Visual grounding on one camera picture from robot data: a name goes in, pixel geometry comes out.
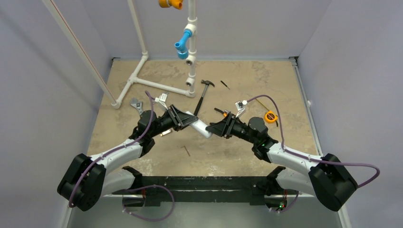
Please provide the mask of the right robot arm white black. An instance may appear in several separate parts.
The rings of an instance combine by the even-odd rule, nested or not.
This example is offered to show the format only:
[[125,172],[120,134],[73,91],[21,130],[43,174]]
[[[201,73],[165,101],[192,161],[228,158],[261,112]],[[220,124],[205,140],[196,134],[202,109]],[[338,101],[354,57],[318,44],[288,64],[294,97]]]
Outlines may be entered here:
[[206,131],[226,139],[232,136],[252,144],[254,155],[268,163],[280,165],[280,171],[267,180],[272,193],[283,189],[300,191],[316,196],[331,211],[339,211],[356,192],[358,184],[340,160],[333,154],[323,157],[287,149],[268,134],[261,117],[252,117],[243,123],[228,114],[217,123],[211,123]]

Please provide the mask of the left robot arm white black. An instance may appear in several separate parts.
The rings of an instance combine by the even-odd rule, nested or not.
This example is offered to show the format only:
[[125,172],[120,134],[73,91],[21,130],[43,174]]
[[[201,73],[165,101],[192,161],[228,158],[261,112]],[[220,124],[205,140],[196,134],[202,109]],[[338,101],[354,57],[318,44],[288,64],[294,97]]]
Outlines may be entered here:
[[93,156],[81,153],[74,157],[57,187],[57,193],[68,200],[70,207],[89,210],[100,197],[109,194],[106,178],[110,172],[146,155],[155,145],[155,136],[168,130],[181,131],[188,126],[210,136],[202,120],[174,105],[160,117],[153,110],[144,111],[133,133],[120,145]]

